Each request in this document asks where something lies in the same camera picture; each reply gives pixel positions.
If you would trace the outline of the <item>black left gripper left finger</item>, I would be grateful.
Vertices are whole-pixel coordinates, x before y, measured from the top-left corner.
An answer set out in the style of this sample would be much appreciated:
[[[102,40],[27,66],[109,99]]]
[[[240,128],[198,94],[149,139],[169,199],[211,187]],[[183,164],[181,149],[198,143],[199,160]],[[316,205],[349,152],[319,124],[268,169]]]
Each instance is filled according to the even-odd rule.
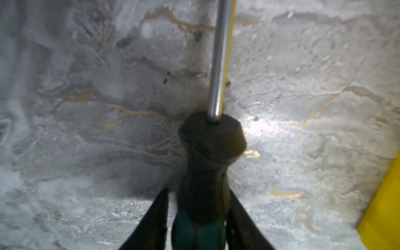
[[[120,250],[164,250],[166,247],[168,189],[163,189]]]

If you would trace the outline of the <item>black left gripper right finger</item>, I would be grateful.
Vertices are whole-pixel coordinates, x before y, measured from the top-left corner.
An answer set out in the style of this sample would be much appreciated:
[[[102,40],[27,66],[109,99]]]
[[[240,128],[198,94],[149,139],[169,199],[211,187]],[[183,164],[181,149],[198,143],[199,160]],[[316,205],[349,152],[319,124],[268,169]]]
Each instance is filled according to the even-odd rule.
[[[226,230],[230,250],[275,250],[256,227],[231,189]]]

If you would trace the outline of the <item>green black handled screwdriver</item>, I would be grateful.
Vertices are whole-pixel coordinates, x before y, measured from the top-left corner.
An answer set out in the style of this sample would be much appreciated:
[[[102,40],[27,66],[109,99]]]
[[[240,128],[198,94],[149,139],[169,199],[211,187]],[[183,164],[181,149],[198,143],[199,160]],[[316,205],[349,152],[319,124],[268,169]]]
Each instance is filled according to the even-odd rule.
[[[222,112],[235,6],[235,1],[218,4],[207,111],[191,114],[179,129],[188,167],[177,191],[174,250],[223,250],[226,245],[227,170],[246,149],[240,122]]]

